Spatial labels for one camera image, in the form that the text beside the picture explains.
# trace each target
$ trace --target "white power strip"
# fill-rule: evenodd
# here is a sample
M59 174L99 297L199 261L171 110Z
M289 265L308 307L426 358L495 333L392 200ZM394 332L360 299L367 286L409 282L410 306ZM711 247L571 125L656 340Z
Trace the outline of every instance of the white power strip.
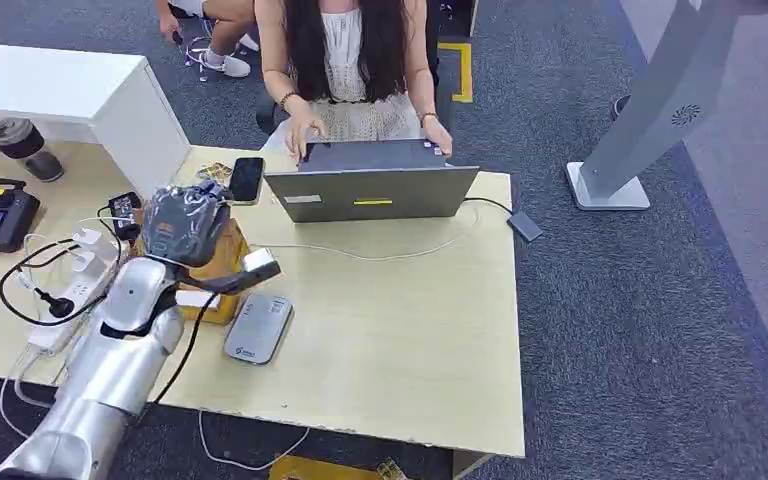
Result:
M100 241L101 234L98 232L85 229L84 233L90 233L90 235L76 235L75 238L84 247L84 250L79 253L83 260L73 262L72 271L74 275L72 276L72 282L57 295L74 302L73 312L80 310L88 302L93 301L104 293L107 285L113 279L113 273L117 267L115 254L117 247L113 246L113 243ZM109 250L111 248L114 252L112 258ZM84 324L85 317L86 315L82 315L70 322L53 327L36 326L28 337L28 343L39 348L43 355L56 355L66 348L75 332ZM54 323L58 320L60 319L55 318L48 311L45 311L42 318L40 318L40 321L43 323Z

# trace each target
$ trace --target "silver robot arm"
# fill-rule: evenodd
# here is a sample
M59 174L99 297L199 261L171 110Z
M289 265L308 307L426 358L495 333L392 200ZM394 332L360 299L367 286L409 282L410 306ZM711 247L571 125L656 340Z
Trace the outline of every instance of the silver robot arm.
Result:
M211 183L164 189L147 212L149 256L127 262L91 313L68 376L37 429L0 465L0 480L106 478L125 428L142 412L184 321L175 303L181 283L237 293L280 273L267 250L243 259L243 271L196 281L183 265L206 264L228 221Z

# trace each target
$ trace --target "travel mug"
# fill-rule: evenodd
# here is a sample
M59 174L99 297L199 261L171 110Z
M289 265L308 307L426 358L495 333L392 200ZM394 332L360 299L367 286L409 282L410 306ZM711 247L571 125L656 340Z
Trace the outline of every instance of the travel mug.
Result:
M0 152L43 182L63 176L60 160L46 148L45 139L26 118L0 118Z

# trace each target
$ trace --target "laptop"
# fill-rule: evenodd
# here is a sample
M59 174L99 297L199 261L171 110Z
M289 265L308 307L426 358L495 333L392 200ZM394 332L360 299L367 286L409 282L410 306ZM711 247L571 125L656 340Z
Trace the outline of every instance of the laptop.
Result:
M428 140L308 143L300 172L341 172L446 166L443 152Z
M478 167L267 173L266 182L296 223L451 217Z

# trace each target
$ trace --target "stand base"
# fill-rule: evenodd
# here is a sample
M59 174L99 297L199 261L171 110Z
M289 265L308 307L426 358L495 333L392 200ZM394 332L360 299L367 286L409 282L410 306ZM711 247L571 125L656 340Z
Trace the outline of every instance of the stand base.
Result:
M613 195L607 198L593 198L581 179L583 162L567 164L567 179L570 182L578 208L582 210L646 210L650 207L649 197L637 177L629 180Z

